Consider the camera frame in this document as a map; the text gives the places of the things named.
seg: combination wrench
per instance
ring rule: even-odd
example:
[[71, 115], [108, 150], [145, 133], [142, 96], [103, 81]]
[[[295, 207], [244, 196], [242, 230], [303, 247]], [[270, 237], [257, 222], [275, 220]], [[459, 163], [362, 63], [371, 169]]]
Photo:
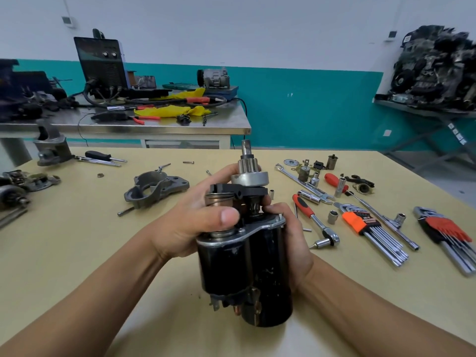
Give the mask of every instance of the combination wrench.
[[333, 200], [334, 201], [336, 200], [332, 195], [325, 193], [324, 191], [320, 190], [319, 188], [316, 188], [315, 186], [313, 186], [309, 183], [304, 183], [304, 182], [300, 181], [293, 174], [287, 172], [286, 169], [281, 164], [276, 164], [275, 168], [276, 168], [276, 170], [280, 171], [284, 175], [286, 175], [289, 178], [291, 178], [292, 180], [294, 180], [296, 183], [298, 183], [303, 188], [305, 188], [308, 191], [310, 191], [311, 193], [317, 195], [319, 197], [320, 201], [322, 201], [323, 203], [332, 204]]

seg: metal part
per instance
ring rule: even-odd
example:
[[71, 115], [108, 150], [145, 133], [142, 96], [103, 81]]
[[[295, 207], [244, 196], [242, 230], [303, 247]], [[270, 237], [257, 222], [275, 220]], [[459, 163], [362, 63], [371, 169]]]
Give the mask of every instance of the metal part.
[[311, 215], [311, 219], [314, 221], [314, 223], [316, 223], [318, 225], [318, 227], [321, 229], [322, 231], [322, 235], [324, 236], [324, 238], [330, 238], [334, 241], [338, 241], [339, 240], [339, 236], [336, 234], [336, 232], [334, 232], [331, 228], [329, 227], [326, 227], [319, 219], [318, 217], [316, 217], [315, 214]]
[[309, 247], [309, 249], [313, 249], [313, 248], [320, 249], [320, 248], [324, 248], [325, 246], [337, 246], [339, 245], [339, 243], [340, 243], [339, 237], [337, 236], [337, 234], [334, 234], [327, 238], [315, 241], [314, 244]]
[[355, 199], [357, 199], [362, 205], [366, 206], [381, 222], [383, 222], [387, 227], [389, 227], [395, 234], [402, 238], [412, 250], [419, 250], [420, 246], [408, 238], [405, 234], [400, 232], [397, 227], [390, 223], [383, 215], [381, 215], [377, 210], [373, 209], [369, 203], [366, 203], [364, 200], [355, 196], [354, 193], [349, 192]]
[[309, 159], [306, 159], [304, 161], [304, 165], [299, 170], [298, 179], [300, 181], [302, 181], [303, 183], [307, 183], [307, 180], [309, 179], [309, 173], [310, 172], [311, 172], [311, 168], [309, 167]]
[[25, 189], [28, 192], [37, 192], [53, 185], [61, 183], [61, 178], [46, 173], [29, 174], [21, 170], [13, 170], [2, 174], [2, 184], [12, 184]]
[[319, 204], [319, 202], [321, 201], [321, 198], [316, 197], [312, 193], [307, 192], [305, 190], [300, 190], [299, 192], [297, 192], [297, 195], [316, 204]]
[[319, 173], [314, 173], [309, 184], [315, 187], [319, 185]]
[[299, 162], [295, 159], [284, 159], [284, 164], [289, 167], [297, 167], [299, 165]]
[[394, 219], [398, 224], [401, 226], [403, 225], [403, 222], [405, 222], [405, 219], [407, 219], [407, 216], [403, 213], [398, 213]]
[[327, 216], [327, 222], [329, 224], [334, 225], [338, 217], [339, 217], [339, 213], [337, 213], [335, 210], [331, 210], [329, 212], [329, 215]]
[[125, 160], [125, 159], [110, 158], [110, 160], [112, 160], [112, 161], [118, 161], [118, 162], [120, 162], [120, 163], [127, 163], [127, 160]]
[[346, 186], [347, 180], [345, 178], [339, 178], [339, 184], [337, 184], [336, 192], [334, 193], [334, 197], [340, 198], [342, 195], [342, 190], [344, 190], [344, 186]]
[[38, 119], [39, 137], [33, 141], [38, 149], [38, 165], [47, 167], [73, 159], [66, 137], [45, 119]]
[[135, 209], [134, 206], [130, 207], [130, 208], [127, 208], [126, 210], [123, 210], [122, 212], [118, 212], [118, 216], [124, 216], [126, 215], [128, 212], [131, 212]]
[[293, 174], [287, 172], [286, 169], [281, 164], [276, 164], [275, 168], [276, 168], [277, 171], [280, 171], [284, 175], [288, 176], [289, 178], [294, 180], [296, 183], [298, 183], [303, 188], [305, 188], [308, 191], [310, 191], [311, 193], [317, 195], [323, 203], [332, 204], [332, 200], [335, 200], [335, 198], [333, 196], [325, 193], [324, 191], [320, 190], [319, 188], [316, 188], [315, 186], [312, 186], [308, 183], [304, 183], [304, 182], [300, 181]]
[[372, 192], [372, 189], [370, 188], [370, 186], [368, 186], [367, 184], [365, 183], [362, 183], [362, 184], [352, 184], [352, 187], [357, 191], [359, 192], [360, 194], [363, 194], [363, 195], [367, 195], [367, 194], [370, 194]]
[[124, 199], [132, 203], [135, 209], [150, 207], [169, 194], [190, 188], [187, 180], [167, 176], [166, 173], [159, 171], [142, 173], [134, 178], [134, 184], [133, 188], [124, 193]]
[[93, 163], [93, 164], [109, 165], [110, 167], [121, 167], [121, 164], [116, 164], [112, 161], [92, 159], [92, 158], [88, 158], [86, 156], [74, 155], [74, 158], [78, 161], [86, 161], [88, 163]]
[[170, 164], [172, 164], [172, 163], [168, 163], [168, 164], [161, 165], [161, 166], [158, 167], [155, 171], [161, 172], [163, 168], [168, 167]]
[[28, 209], [25, 207], [18, 207], [12, 210], [11, 212], [9, 212], [9, 214], [7, 214], [2, 219], [0, 219], [0, 229], [9, 225], [11, 222], [13, 222], [14, 220], [18, 219], [23, 214], [25, 214], [27, 211]]
[[335, 154], [329, 155], [329, 159], [327, 159], [326, 169], [327, 170], [334, 170], [336, 167], [337, 159], [339, 159]]
[[0, 209], [6, 210], [15, 208], [0, 219], [0, 229], [27, 212], [26, 207], [30, 201], [27, 199], [26, 193], [27, 192], [19, 186], [0, 186]]
[[251, 143], [248, 139], [241, 141], [241, 153], [241, 159], [238, 161], [239, 174], [231, 176], [231, 183], [242, 186], [268, 185], [268, 172], [259, 171], [258, 160], [251, 152]]

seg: wire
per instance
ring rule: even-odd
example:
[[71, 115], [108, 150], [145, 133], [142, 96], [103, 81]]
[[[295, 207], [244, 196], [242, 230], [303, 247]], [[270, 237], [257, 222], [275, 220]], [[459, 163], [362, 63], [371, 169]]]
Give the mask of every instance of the wire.
[[89, 147], [88, 145], [88, 141], [83, 137], [83, 135], [81, 134], [81, 131], [80, 131], [80, 122], [82, 119], [84, 119], [85, 117], [87, 117], [88, 115], [92, 115], [92, 114], [95, 114], [95, 113], [86, 113], [83, 115], [83, 117], [78, 121], [78, 134], [80, 135], [81, 139], [83, 139], [85, 142], [86, 142], [86, 146]]
[[246, 119], [248, 119], [248, 108], [246, 107], [246, 103], [243, 99], [241, 99], [240, 97], [234, 97], [232, 100], [239, 100], [243, 103], [243, 106], [245, 107], [245, 116], [246, 116]]

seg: metal bracket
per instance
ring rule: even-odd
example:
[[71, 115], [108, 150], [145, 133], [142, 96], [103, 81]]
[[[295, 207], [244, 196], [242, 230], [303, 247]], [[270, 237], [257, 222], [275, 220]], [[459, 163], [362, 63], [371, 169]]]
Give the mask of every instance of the metal bracket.
[[167, 176], [161, 171], [149, 171], [134, 178], [135, 186], [124, 193], [126, 202], [134, 205], [134, 209], [147, 208], [169, 194], [190, 188], [187, 180], [180, 177]]

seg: floor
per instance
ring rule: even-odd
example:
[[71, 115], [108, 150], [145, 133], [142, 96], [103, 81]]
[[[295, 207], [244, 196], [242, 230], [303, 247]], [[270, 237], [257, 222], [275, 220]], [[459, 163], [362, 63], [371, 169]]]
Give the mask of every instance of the floor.
[[[437, 157], [433, 152], [400, 151], [396, 155], [414, 166], [427, 162], [429, 157]], [[422, 170], [419, 175], [476, 209], [476, 171], [456, 162], [443, 162]]]

